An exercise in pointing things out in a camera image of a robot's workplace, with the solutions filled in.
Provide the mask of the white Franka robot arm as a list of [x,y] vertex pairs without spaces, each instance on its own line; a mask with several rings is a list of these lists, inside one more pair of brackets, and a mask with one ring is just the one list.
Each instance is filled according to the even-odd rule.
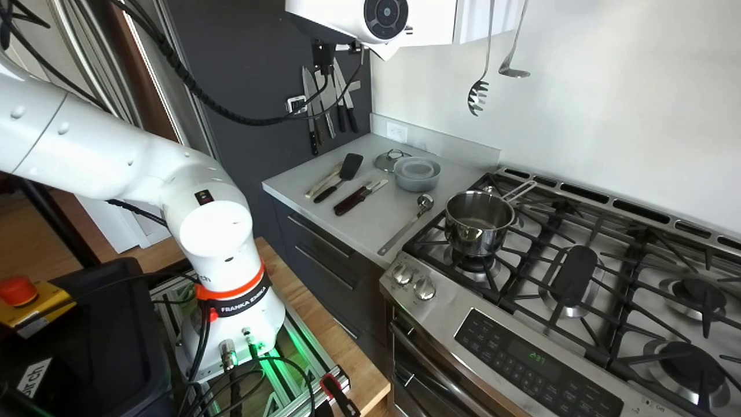
[[183,345],[205,382],[269,352],[286,308],[265,278],[244,194],[210,156],[133,127],[15,62],[0,74],[0,171],[88,200],[148,203],[198,273],[200,325]]

